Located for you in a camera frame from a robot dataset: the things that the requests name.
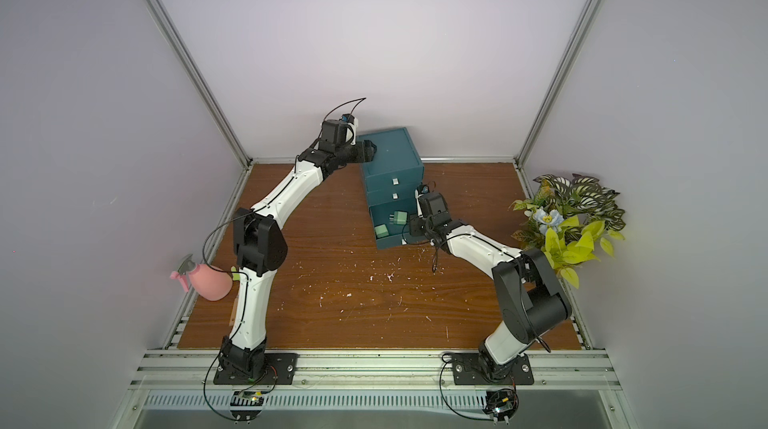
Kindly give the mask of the green plug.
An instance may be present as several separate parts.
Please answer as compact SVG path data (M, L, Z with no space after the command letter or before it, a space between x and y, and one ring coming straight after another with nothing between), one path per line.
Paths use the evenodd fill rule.
M395 211L392 214L391 220L395 225L403 226L408 223L409 215L405 211Z
M385 238L389 236L389 231L385 224L375 226L374 232L377 239Z

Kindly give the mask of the teal drawer cabinet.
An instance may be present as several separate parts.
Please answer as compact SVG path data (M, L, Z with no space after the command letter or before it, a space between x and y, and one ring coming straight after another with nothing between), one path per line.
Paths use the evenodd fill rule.
M377 239L378 250L390 249L404 244L410 237L408 223L395 225L392 214L405 211L408 215L417 213L415 191L424 177L424 165L406 128L394 128L365 134L377 146L372 162L362 165L361 173L366 203L373 231L377 225L385 224L389 236Z

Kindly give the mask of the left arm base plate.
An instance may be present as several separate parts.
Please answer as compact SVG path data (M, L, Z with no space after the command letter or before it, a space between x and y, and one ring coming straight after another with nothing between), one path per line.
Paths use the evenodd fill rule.
M298 355L289 352L218 356L215 385L291 385Z

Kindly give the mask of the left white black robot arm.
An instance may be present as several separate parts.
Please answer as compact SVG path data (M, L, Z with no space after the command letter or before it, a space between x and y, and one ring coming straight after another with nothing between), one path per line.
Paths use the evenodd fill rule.
M266 366L266 317L276 271L288 255L282 229L301 202L333 172L370 162L376 146L357 140L358 119L344 114L322 123L319 137L295 159L278 186L249 209L236 212L233 244L240 272L237 317L223 341L220 365L255 379Z

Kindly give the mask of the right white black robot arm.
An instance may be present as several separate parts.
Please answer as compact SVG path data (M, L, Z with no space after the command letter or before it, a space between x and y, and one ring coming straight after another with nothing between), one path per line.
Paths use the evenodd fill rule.
M502 322L478 353L486 376L499 379L531 345L571 317L570 301L542 251L511 248L452 218L444 197L426 186L415 191L415 200L411 233L438 253L470 263L494 284Z

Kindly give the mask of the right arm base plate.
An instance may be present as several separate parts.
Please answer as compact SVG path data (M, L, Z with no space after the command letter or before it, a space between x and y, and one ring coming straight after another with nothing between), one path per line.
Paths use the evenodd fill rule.
M534 376L529 358L523 354L505 364L497 364L481 352L446 353L453 383L469 385L533 385Z

